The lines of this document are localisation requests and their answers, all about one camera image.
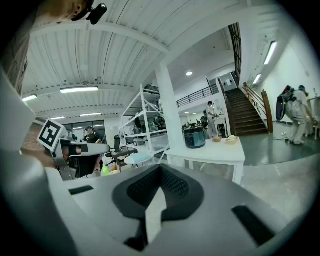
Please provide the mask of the white console table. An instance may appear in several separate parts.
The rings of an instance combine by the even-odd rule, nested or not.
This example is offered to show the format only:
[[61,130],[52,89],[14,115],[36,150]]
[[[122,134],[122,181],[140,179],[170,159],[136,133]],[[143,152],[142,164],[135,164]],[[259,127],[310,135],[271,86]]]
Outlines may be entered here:
[[217,131],[219,131],[219,125],[223,125],[225,136],[228,137],[229,130],[228,130],[228,126],[227,126],[227,121],[224,117],[216,117],[214,119],[214,124],[215,124],[215,128]]

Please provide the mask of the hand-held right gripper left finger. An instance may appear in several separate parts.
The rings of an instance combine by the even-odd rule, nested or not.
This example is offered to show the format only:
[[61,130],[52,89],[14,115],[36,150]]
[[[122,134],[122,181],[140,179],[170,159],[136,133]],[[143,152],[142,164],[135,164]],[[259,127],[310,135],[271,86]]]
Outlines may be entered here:
[[153,218],[160,222],[160,165],[63,185],[81,212],[108,236],[146,256],[160,256],[160,244],[152,244],[147,232]]

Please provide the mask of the round white side table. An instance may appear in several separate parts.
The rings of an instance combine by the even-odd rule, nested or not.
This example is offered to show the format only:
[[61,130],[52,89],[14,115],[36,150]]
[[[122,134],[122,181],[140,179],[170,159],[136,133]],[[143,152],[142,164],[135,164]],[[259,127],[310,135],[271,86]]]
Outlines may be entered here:
[[[147,153],[147,154],[152,155],[152,158],[154,157],[154,155],[151,154],[151,153],[149,153],[149,152],[144,152],[144,153]],[[127,164],[127,165],[138,165],[138,164],[142,164],[142,163],[144,163],[144,162],[135,163],[135,162],[133,162],[133,161],[131,160],[130,156],[128,156],[128,157],[126,157],[126,158],[124,159],[124,163]]]

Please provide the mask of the black balcony railing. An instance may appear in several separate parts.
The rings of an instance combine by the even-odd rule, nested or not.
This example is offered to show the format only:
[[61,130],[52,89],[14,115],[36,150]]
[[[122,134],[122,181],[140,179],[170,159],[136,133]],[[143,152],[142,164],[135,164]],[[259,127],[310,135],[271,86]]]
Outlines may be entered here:
[[228,26],[228,29],[231,36],[233,53],[234,53],[235,71],[233,73],[237,79],[237,83],[239,84],[240,78],[241,78],[241,67],[242,67],[242,39],[241,39],[240,25],[238,22],[233,23]]
[[176,101],[178,108],[219,93],[217,84],[210,85]]

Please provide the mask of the dark wooden staircase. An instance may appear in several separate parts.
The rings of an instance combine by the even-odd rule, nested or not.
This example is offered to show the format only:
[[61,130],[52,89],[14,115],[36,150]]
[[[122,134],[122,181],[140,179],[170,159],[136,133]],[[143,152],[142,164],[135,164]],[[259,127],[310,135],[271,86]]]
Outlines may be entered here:
[[226,97],[236,136],[268,134],[268,129],[257,109],[239,88],[227,91]]

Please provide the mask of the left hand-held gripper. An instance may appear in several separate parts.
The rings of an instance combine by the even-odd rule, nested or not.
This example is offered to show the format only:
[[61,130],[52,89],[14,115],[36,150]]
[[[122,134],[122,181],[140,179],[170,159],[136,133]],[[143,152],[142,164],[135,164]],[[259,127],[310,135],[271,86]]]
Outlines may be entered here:
[[50,118],[44,123],[37,138],[52,156],[55,167],[64,181],[81,177],[80,156],[97,156],[110,151],[107,144],[82,143],[77,139],[74,133],[67,131],[62,124]]

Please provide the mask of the black pressure cooker pot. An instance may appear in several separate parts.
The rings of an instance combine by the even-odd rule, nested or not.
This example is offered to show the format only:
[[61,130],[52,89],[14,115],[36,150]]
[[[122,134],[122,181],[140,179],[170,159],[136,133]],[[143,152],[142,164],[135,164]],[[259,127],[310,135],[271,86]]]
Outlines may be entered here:
[[185,129],[183,135],[185,144],[190,149],[202,148],[206,144],[205,132],[203,130]]

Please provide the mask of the person's left forearm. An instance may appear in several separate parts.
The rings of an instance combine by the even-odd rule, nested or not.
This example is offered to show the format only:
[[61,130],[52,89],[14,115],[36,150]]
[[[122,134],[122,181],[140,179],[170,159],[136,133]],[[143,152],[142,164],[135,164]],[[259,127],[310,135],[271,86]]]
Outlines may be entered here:
[[33,157],[39,160],[45,168],[56,168],[54,158],[52,154],[47,150],[31,150],[22,147],[20,151],[23,155]]

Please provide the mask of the person's brown shirt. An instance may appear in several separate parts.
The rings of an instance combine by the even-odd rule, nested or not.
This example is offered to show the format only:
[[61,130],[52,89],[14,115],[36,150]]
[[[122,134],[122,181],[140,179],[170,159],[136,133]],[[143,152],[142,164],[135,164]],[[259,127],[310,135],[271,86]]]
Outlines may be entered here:
[[22,95],[22,86],[28,66],[27,53],[30,42],[30,31],[35,24],[36,12],[28,15],[0,57],[0,63],[10,84]]

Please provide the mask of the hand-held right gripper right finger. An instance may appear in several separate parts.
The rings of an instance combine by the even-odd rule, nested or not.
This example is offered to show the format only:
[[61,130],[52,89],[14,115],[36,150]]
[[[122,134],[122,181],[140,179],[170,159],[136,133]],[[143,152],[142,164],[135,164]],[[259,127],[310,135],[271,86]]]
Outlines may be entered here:
[[200,183],[204,198],[187,219],[166,221],[148,256],[289,256],[287,242],[302,219],[286,219],[232,181],[178,167]]

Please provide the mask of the white metal shelf rack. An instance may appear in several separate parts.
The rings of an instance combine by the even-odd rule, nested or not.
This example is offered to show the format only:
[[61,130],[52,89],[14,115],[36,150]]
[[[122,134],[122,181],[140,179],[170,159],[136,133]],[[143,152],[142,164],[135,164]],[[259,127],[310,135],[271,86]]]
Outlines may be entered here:
[[123,143],[152,156],[147,162],[162,162],[170,146],[161,95],[156,86],[140,86],[121,114],[119,136]]

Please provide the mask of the wooden stair handrail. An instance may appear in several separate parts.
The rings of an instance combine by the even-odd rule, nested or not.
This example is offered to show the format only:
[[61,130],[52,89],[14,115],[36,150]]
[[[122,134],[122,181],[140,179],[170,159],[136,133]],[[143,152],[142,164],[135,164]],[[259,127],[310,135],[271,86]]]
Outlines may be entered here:
[[260,94],[249,88],[246,82],[243,83],[246,97],[253,105],[262,121],[266,121],[266,128],[269,134],[274,132],[272,110],[270,101],[266,91],[262,91]]

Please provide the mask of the white square table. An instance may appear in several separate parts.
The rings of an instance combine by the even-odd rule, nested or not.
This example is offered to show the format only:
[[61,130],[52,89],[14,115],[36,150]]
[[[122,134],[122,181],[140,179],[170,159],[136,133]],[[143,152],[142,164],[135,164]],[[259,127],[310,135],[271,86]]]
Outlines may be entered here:
[[227,145],[226,138],[221,142],[207,140],[201,148],[188,148],[167,150],[167,161],[170,165],[185,167],[188,161],[188,167],[193,170],[194,162],[204,164],[228,165],[233,166],[232,181],[240,184],[244,175],[245,153],[240,138],[235,145]]

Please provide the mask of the dark shell backpack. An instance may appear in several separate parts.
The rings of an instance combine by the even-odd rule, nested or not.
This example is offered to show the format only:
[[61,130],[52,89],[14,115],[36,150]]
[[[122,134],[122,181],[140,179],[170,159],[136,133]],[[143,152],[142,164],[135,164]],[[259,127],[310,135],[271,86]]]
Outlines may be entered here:
[[286,104],[288,102],[294,102],[297,98],[294,96],[295,89],[289,85],[285,87],[283,92],[277,97],[276,102],[276,120],[281,121],[286,114]]

